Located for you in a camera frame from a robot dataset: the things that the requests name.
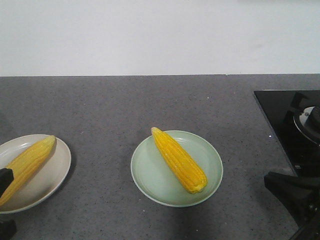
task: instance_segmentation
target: plate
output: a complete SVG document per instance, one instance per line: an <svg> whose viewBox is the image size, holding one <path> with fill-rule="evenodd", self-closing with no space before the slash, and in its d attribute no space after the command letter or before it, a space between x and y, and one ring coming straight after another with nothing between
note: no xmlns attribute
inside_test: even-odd
<svg viewBox="0 0 320 240"><path fill-rule="evenodd" d="M15 138L0 145L0 169L25 151L35 142L49 135L34 134ZM52 155L41 169L19 189L4 205L0 214L18 213L30 209L50 197L66 178L71 165L71 153L68 146L56 138Z"/></svg>
<svg viewBox="0 0 320 240"><path fill-rule="evenodd" d="M208 184L202 192L188 193L167 166L149 136L135 149L131 174L136 186L151 200L169 207L190 207L210 198L220 186L223 164L216 149L202 137L186 131L165 131L190 154L203 169Z"/></svg>

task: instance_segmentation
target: black glass stovetop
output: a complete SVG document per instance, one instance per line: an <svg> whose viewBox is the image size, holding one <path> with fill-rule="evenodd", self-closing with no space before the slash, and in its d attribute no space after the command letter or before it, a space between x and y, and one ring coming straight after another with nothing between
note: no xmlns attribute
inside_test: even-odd
<svg viewBox="0 0 320 240"><path fill-rule="evenodd" d="M320 177L320 90L254 94L296 174Z"/></svg>

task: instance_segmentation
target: corn on the cob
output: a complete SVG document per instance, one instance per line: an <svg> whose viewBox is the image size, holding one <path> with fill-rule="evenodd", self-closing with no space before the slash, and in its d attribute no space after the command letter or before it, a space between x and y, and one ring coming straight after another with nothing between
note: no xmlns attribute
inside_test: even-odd
<svg viewBox="0 0 320 240"><path fill-rule="evenodd" d="M151 128L158 150L182 186L191 194L201 192L208 183L204 171L169 134Z"/></svg>
<svg viewBox="0 0 320 240"><path fill-rule="evenodd" d="M55 142L56 137L53 135L37 141L6 166L7 169L12 169L14 180L0 197L0 206L5 204L32 177L48 158Z"/></svg>

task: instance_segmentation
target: black object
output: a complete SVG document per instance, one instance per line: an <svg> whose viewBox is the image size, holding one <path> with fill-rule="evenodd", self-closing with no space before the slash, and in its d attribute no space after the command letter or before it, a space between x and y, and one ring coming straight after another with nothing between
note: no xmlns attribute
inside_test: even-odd
<svg viewBox="0 0 320 240"><path fill-rule="evenodd" d="M9 168L0 169L0 196L8 188L14 180L14 174ZM9 240L17 232L17 226L14 220L2 221L0 220L0 240Z"/></svg>
<svg viewBox="0 0 320 240"><path fill-rule="evenodd" d="M299 226L290 240L320 240L320 177L296 177L269 172L264 185Z"/></svg>
<svg viewBox="0 0 320 240"><path fill-rule="evenodd" d="M320 130L320 106L316 106L312 110L309 118L312 124Z"/></svg>
<svg viewBox="0 0 320 240"><path fill-rule="evenodd" d="M300 177L320 177L320 90L254 91Z"/></svg>
<svg viewBox="0 0 320 240"><path fill-rule="evenodd" d="M0 197L14 180L14 174L10 168L0 169Z"/></svg>
<svg viewBox="0 0 320 240"><path fill-rule="evenodd" d="M17 232L17 226L14 220L0 220L0 240L9 240Z"/></svg>

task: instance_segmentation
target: kitchen counter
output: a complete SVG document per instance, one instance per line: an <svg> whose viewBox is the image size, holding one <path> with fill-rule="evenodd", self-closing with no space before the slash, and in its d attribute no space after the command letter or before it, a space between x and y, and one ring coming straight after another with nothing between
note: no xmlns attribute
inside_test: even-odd
<svg viewBox="0 0 320 240"><path fill-rule="evenodd" d="M319 88L320 74L0 77L0 144L50 134L72 154L58 191L0 219L16 221L13 240L287 240L298 227L264 175L293 172L253 91ZM131 156L151 127L217 149L213 196L174 208L139 191Z"/></svg>

